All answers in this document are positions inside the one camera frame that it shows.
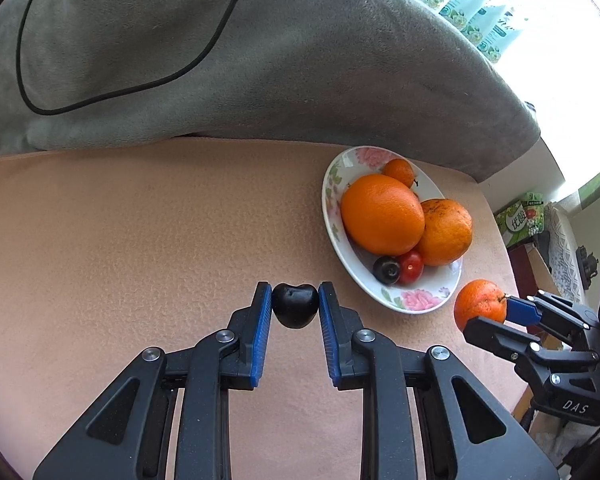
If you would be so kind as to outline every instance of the red cherry tomato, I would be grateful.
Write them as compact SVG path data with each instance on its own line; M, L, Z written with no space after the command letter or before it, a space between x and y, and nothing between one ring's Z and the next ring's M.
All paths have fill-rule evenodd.
M401 269L398 283L409 285L422 276L424 262L418 251L411 250L408 253L404 253L402 256L398 256L396 260L398 260Z

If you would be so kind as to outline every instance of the table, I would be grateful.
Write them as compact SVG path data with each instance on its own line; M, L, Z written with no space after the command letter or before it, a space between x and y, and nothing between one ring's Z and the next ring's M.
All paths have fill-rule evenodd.
M0 450L24 479L143 348L193 346L250 304L258 280L332 281L367 327L419 350L445 344L513 409L524 383L464 342L452 301L398 314L340 264L320 187L343 149L180 138L0 158ZM516 293L477 184L418 165L474 218L461 285L487 278ZM331 386L317 320L272 322L260 387L232 392L230 413L235 478L360 474L362 393Z

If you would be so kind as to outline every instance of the heart-shaped fruit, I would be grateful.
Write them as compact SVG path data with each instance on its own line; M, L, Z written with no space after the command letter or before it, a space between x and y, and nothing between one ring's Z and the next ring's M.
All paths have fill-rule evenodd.
M279 283L273 288L271 307L278 321L287 328L304 328L318 312L320 299L313 285Z

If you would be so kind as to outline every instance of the black fruit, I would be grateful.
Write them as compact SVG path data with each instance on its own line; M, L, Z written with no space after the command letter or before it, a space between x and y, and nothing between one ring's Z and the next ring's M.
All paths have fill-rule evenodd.
M318 312L320 299L313 285L279 283L273 288L271 307L278 321L287 328L304 328Z
M381 256L374 263L374 276L384 285L393 285L400 278L400 264L391 256Z

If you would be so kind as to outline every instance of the floral plate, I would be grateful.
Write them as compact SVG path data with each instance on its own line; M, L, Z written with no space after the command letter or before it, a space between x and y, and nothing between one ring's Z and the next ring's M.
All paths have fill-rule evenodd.
M425 314L442 306L460 281L462 258L444 267L425 267L422 276L412 285L383 285L371 269L377 256L349 240L340 216L342 193L360 176L381 173L384 165L397 153L359 146L342 152L329 165L322 182L322 214L336 254L356 283L374 300L404 314ZM414 191L421 201L444 198L438 187L415 164L410 162L418 181Z

